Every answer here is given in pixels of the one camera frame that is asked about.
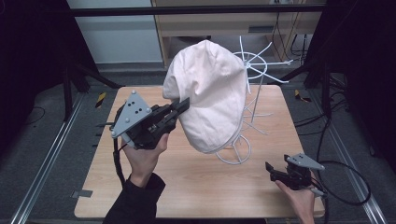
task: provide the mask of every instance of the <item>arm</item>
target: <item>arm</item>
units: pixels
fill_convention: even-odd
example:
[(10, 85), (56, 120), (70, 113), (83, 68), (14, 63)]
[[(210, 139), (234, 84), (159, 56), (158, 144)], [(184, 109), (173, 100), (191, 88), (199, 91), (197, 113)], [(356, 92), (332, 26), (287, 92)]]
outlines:
[(314, 224), (315, 194), (309, 189), (292, 190), (281, 181), (277, 186), (286, 194), (301, 224)]
[(168, 136), (168, 133), (164, 134), (153, 150), (136, 150), (129, 146), (123, 149), (131, 164), (132, 172), (103, 223), (154, 222), (157, 202), (165, 184), (152, 172), (160, 154), (167, 148)]

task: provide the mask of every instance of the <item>hand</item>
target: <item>hand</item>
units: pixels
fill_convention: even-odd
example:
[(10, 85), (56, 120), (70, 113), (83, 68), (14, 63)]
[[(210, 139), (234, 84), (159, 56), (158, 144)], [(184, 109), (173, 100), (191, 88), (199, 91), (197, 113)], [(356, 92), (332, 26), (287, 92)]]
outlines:
[(286, 194), (294, 213), (300, 219), (302, 224), (311, 224), (314, 222), (314, 203), (315, 194), (309, 189), (292, 190), (284, 183), (276, 180), (277, 186)]
[(130, 181), (133, 184), (140, 188), (144, 188), (147, 185), (160, 154), (167, 149), (168, 137), (169, 133), (165, 133), (152, 150), (136, 150), (128, 145), (124, 147), (123, 150), (132, 167)]

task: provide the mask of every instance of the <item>wooden tabletop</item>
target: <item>wooden tabletop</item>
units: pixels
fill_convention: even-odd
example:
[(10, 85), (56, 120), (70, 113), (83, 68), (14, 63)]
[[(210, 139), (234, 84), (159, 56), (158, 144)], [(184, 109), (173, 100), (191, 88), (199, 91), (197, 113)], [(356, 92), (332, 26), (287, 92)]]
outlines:
[[(257, 94), (258, 86), (251, 86), (247, 104)], [(165, 105), (163, 87), (120, 88), (108, 121), (114, 121), (117, 110), (125, 103), (132, 90), (137, 91), (148, 105)], [(244, 125), (242, 135), (251, 145), (251, 154), (241, 164), (228, 164), (216, 154), (203, 154), (190, 146), (179, 121), (171, 132), (168, 149), (160, 156), (155, 173), (166, 183), (158, 201), (157, 217), (294, 217), (294, 213), (277, 185), (265, 170), (268, 161), (275, 169), (285, 171), (284, 154), (293, 156), (304, 152), (290, 117), (282, 91), (278, 86), (262, 86), (254, 127)], [(248, 154), (245, 141), (237, 144), (241, 157)], [(112, 158), (113, 139), (108, 128), (94, 155), (83, 189), (92, 190), (90, 198), (80, 197), (75, 209), (77, 217), (104, 217), (121, 191)], [(220, 156), (233, 161), (235, 153), (225, 148)], [(131, 166), (121, 153), (124, 176)], [(315, 201), (315, 216), (324, 214), (320, 198)]]

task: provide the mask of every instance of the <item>white wire stand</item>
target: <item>white wire stand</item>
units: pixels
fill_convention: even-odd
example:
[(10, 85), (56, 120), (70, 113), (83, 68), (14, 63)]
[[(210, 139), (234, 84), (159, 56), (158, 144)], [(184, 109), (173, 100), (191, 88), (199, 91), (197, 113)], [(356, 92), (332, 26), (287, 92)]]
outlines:
[[(256, 130), (259, 133), (268, 134), (265, 131), (260, 130), (259, 128), (257, 128), (254, 125), (254, 118), (255, 117), (266, 117), (266, 116), (271, 116), (272, 115), (272, 114), (256, 114), (256, 107), (257, 107), (257, 103), (259, 101), (260, 90), (262, 88), (263, 78), (264, 77), (269, 77), (269, 78), (271, 78), (271, 79), (273, 79), (273, 80), (275, 80), (277, 82), (280, 82), (280, 83), (289, 83), (288, 81), (280, 80), (280, 79), (278, 79), (276, 77), (272, 77), (272, 76), (268, 75), (267, 74), (267, 70), (268, 70), (268, 65), (290, 64), (293, 60), (285, 61), (283, 63), (268, 63), (267, 61), (265, 61), (264, 58), (261, 56), (261, 54), (263, 54), (267, 49), (269, 49), (271, 47), (272, 42), (270, 42), (268, 44), (268, 46), (266, 48), (264, 48), (262, 51), (260, 51), (258, 54), (254, 54), (254, 53), (251, 53), (251, 52), (244, 51), (244, 47), (243, 47), (243, 44), (242, 44), (242, 36), (239, 36), (239, 44), (241, 46), (241, 51), (235, 52), (234, 55), (240, 57), (242, 59), (242, 62), (244, 63), (244, 66), (245, 66), (245, 69), (246, 69), (246, 74), (247, 74), (247, 91), (248, 91), (248, 94), (251, 94), (250, 82), (249, 81), (251, 79), (255, 79), (255, 78), (259, 78), (259, 77), (261, 78), (260, 86), (258, 88), (256, 97), (252, 101), (250, 101), (244, 108), (244, 111), (247, 111), (248, 114), (247, 115), (243, 115), (243, 120), (244, 120), (244, 123), (248, 126), (247, 128), (253, 128), (254, 130)], [(249, 70), (254, 71), (258, 75), (254, 76), (254, 77), (249, 77), (248, 76), (248, 71)], [(253, 107), (253, 110), (251, 110), (249, 107), (251, 105), (253, 105), (253, 103), (254, 103), (254, 107)], [(245, 118), (251, 118), (250, 122), (245, 121)], [(245, 153), (244, 156), (241, 156), (241, 153), (240, 153), (241, 148), (238, 148), (236, 146), (237, 142), (241, 143), (240, 142), (241, 138), (247, 143), (247, 153)], [(249, 141), (246, 139), (246, 137), (243, 136), (242, 134), (239, 134), (239, 136), (233, 141), (233, 143), (231, 144), (231, 147), (233, 148), (235, 156), (236, 156), (235, 157), (235, 161), (230, 161), (230, 160), (223, 159), (220, 156), (220, 154), (217, 152), (216, 155), (218, 156), (218, 158), (221, 161), (224, 161), (224, 162), (229, 163), (229, 164), (241, 164), (244, 161), (247, 161), (248, 158), (250, 157), (251, 145), (250, 145)]]

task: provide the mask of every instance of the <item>fabric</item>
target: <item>fabric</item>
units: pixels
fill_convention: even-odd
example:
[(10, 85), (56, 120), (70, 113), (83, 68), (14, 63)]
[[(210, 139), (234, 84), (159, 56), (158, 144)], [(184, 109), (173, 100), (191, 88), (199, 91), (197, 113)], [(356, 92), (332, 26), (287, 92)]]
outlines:
[(247, 71), (240, 58), (208, 40), (181, 50), (169, 66), (163, 98), (190, 108), (179, 116), (190, 144), (215, 153), (239, 136), (246, 99)]
[(149, 224), (154, 223), (157, 202), (165, 188), (165, 183), (152, 174), (144, 189), (125, 181), (120, 196), (108, 211), (104, 224)]

